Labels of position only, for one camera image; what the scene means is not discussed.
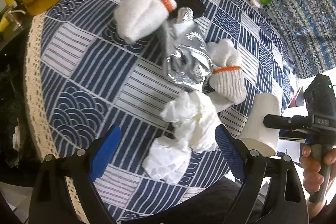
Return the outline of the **person's right forearm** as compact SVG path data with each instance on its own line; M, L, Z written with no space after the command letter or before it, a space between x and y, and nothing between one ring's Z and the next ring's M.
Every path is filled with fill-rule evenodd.
M307 200L309 223L335 223L335 199L327 204L326 201L312 203Z

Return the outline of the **person's right hand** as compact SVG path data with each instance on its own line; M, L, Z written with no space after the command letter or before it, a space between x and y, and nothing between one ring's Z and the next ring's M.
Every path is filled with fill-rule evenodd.
M321 170L321 163L316 159L313 159L311 154L311 147L309 145L304 145L302 149L301 164L304 168L303 172L303 186L308 193L317 192L324 182L324 178L319 171ZM329 184L327 188L330 188L335 180L335 161L336 161L336 150L333 148L327 153L324 158L324 163L331 166L331 173Z

